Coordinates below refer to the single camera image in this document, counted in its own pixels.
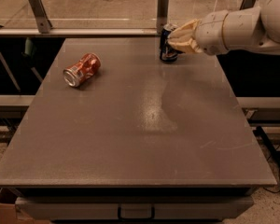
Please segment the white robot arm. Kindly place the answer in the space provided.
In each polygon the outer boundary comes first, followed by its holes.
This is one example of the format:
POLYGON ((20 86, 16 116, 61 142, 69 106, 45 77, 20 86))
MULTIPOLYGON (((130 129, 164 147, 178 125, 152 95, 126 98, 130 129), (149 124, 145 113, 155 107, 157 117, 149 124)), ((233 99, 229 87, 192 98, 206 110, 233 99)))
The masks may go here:
POLYGON ((184 53, 226 54, 232 50, 280 55, 280 0, 261 7, 220 10, 173 30, 168 44, 184 53))

